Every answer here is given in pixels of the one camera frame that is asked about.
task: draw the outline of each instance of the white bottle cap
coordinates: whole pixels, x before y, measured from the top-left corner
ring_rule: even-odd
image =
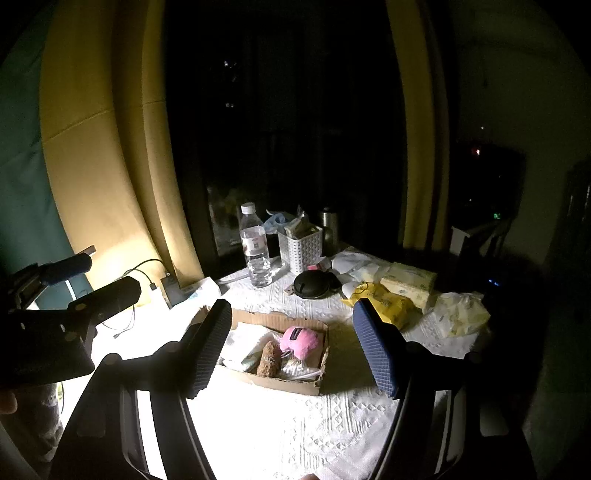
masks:
[[[243,203],[240,209],[244,215],[251,215],[256,212],[255,204],[252,202]]]

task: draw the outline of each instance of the plastic bottle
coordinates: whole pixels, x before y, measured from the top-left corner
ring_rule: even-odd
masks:
[[[240,219],[240,239],[248,274],[255,287],[266,287],[271,283],[272,278],[265,228],[256,215],[254,203],[244,203],[241,210],[243,217]]]

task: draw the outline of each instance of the finger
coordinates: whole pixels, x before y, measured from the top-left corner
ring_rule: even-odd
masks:
[[[0,391],[0,414],[15,413],[17,398],[11,391]]]

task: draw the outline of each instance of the plastic storage basket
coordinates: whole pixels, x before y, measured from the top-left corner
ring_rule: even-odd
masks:
[[[293,240],[282,233],[279,236],[281,259],[289,264],[294,274],[302,273],[309,265],[314,265],[322,257],[322,228],[299,240]]]

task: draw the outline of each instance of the brown plush toy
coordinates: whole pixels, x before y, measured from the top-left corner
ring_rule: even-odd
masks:
[[[256,369],[256,374],[260,377],[274,377],[279,371],[281,365],[281,350],[272,340],[269,340],[262,350],[261,363]]]

